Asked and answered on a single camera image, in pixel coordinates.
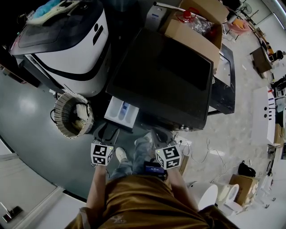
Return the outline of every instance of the black monitor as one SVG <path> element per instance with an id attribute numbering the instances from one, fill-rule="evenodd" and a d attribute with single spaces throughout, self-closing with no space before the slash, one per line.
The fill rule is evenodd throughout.
<path id="1" fill-rule="evenodd" d="M 203 129 L 213 62 L 191 48 L 141 29 L 118 64 L 106 92 L 140 110 Z"/>

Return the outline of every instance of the trash bin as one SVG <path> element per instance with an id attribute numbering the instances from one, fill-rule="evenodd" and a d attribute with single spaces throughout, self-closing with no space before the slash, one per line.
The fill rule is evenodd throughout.
<path id="1" fill-rule="evenodd" d="M 71 121 L 71 114 L 77 104 L 86 106 L 88 117 L 81 131 L 76 130 Z M 50 118 L 56 124 L 59 131 L 70 139 L 87 134 L 94 123 L 93 111 L 88 100 L 77 93 L 64 93 L 61 95 L 55 103 L 54 109 L 50 112 Z"/>

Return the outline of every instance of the gray floor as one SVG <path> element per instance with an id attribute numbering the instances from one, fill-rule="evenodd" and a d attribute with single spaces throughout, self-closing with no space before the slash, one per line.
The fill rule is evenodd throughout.
<path id="1" fill-rule="evenodd" d="M 181 135 L 193 142 L 193 157 L 202 162 L 207 152 L 206 140 L 210 139 L 210 149 L 220 151 L 223 166 L 215 150 L 199 164 L 189 159 L 184 179 L 191 181 L 228 182 L 233 168 L 242 160 L 252 160 L 257 175 L 264 173 L 269 162 L 266 146 L 250 145 L 252 128 L 252 92 L 266 86 L 252 67 L 249 53 L 259 47 L 253 34 L 239 36 L 236 42 L 223 42 L 233 50 L 236 68 L 236 110 L 234 114 L 217 114 L 208 117 L 205 129 L 183 132 Z M 229 76 L 217 76 L 229 84 Z M 92 135 L 84 135 L 69 140 L 64 137 L 50 119 L 55 99 L 45 87 L 36 89 L 21 85 L 0 73 L 0 135 L 15 150 L 20 158 L 41 176 L 68 191 L 87 197 L 94 168 L 90 166 L 90 144 Z M 136 134 L 121 131 L 117 145 L 123 146 L 132 157 L 134 141 L 146 131 L 135 127 Z M 108 166 L 112 172 L 118 165 L 113 157 Z"/>
<path id="2" fill-rule="evenodd" d="M 68 191 L 86 198 L 94 168 L 90 165 L 91 134 L 70 140 L 50 119 L 55 99 L 41 85 L 21 85 L 0 73 L 0 135 L 38 174 Z M 146 131 L 135 127 L 136 134 L 121 131 L 117 144 L 132 158 L 134 141 Z M 111 173 L 116 157 L 108 165 Z"/>

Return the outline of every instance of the desk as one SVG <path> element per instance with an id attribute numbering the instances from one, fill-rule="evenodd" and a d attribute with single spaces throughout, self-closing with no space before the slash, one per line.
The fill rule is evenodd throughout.
<path id="1" fill-rule="evenodd" d="M 230 64 L 230 86 L 214 77 L 215 83 L 212 85 L 210 106 L 216 110 L 208 115 L 223 113 L 225 115 L 234 113 L 236 105 L 236 72 L 232 51 L 222 44 L 223 57 Z"/>
<path id="2" fill-rule="evenodd" d="M 254 66 L 256 67 L 258 73 L 264 73 L 272 69 L 271 61 L 269 60 L 269 57 L 263 47 L 259 47 L 250 54 L 253 56 Z"/>

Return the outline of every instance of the electrical wire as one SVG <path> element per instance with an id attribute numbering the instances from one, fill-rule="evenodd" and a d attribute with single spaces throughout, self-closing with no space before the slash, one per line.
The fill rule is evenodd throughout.
<path id="1" fill-rule="evenodd" d="M 180 144 L 179 146 L 181 146 L 182 141 L 180 141 L 180 142 L 174 141 L 174 142 L 175 142 L 176 144 Z M 207 139 L 207 140 L 206 140 L 206 145 L 207 145 L 207 152 L 206 152 L 206 156 L 204 157 L 204 159 L 202 160 L 202 162 L 198 162 L 197 160 L 194 159 L 194 157 L 193 157 L 193 147 L 192 147 L 190 144 L 186 144 L 186 145 L 183 147 L 182 152 L 183 152 L 183 154 L 184 154 L 185 156 L 188 156 L 189 154 L 191 154 L 191 158 L 192 158 L 196 163 L 202 164 L 202 163 L 205 162 L 205 160 L 206 160 L 207 155 L 209 154 L 209 152 L 210 152 L 211 150 L 215 150 L 215 151 L 217 152 L 217 154 L 218 154 L 220 160 L 221 160 L 222 163 L 223 163 L 223 168 L 222 168 L 222 172 L 223 172 L 223 171 L 226 169 L 226 165 L 227 165 L 228 162 L 225 163 L 225 162 L 223 161 L 223 159 L 222 159 L 222 157 L 220 156 L 218 150 L 216 150 L 216 149 L 211 149 L 211 148 L 210 148 L 210 139 Z M 185 154 L 185 153 L 184 153 L 184 149 L 185 149 L 186 146 L 188 146 L 188 149 L 189 149 L 188 154 Z M 233 166 L 233 167 L 231 167 L 231 168 L 229 168 L 228 170 L 226 170 L 226 172 L 224 172 L 223 174 L 221 174 L 221 175 L 217 176 L 216 178 L 214 178 L 214 179 L 211 181 L 211 183 L 212 183 L 214 180 L 216 180 L 216 179 L 218 179 L 218 178 L 224 176 L 229 170 L 231 170 L 231 169 L 233 169 L 233 168 L 235 168 L 235 167 L 237 167 L 237 166 L 239 166 L 239 165 L 240 165 L 240 163 L 237 164 L 237 165 L 235 165 L 235 166 Z"/>
<path id="2" fill-rule="evenodd" d="M 109 172 L 107 171 L 107 169 L 105 169 L 105 170 L 106 170 L 106 172 L 107 172 L 108 178 L 110 178 Z"/>
<path id="3" fill-rule="evenodd" d="M 276 112 L 278 113 L 277 108 L 270 107 L 270 108 L 269 108 L 269 110 L 270 110 L 270 109 L 275 109 L 275 110 L 276 110 Z"/>

